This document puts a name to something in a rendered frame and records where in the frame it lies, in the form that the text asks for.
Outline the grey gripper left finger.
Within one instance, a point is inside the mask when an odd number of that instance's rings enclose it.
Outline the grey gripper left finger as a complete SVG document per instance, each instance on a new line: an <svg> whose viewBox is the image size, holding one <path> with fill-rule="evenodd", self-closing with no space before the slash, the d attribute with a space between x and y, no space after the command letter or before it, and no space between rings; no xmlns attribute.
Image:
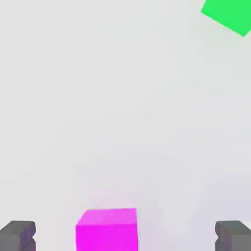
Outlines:
<svg viewBox="0 0 251 251"><path fill-rule="evenodd" d="M0 251L36 251L34 221L10 221L0 230Z"/></svg>

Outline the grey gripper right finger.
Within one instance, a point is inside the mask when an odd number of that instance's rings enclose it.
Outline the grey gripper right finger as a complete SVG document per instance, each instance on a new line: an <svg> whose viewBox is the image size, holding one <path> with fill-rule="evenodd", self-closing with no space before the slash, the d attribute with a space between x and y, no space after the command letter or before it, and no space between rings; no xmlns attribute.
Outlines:
<svg viewBox="0 0 251 251"><path fill-rule="evenodd" d="M241 221L217 221L215 251L251 251L251 229Z"/></svg>

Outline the small magenta cube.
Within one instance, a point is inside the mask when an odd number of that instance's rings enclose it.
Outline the small magenta cube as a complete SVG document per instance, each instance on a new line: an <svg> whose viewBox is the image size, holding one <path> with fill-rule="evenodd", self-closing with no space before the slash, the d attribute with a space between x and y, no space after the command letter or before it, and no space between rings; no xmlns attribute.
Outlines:
<svg viewBox="0 0 251 251"><path fill-rule="evenodd" d="M75 226L76 251L139 251L136 208L88 209Z"/></svg>

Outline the small green cube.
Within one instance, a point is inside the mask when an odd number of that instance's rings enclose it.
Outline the small green cube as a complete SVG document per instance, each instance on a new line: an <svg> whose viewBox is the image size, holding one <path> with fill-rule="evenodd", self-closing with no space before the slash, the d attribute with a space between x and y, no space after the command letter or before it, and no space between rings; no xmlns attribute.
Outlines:
<svg viewBox="0 0 251 251"><path fill-rule="evenodd" d="M243 37L251 31L251 0L205 0L201 13Z"/></svg>

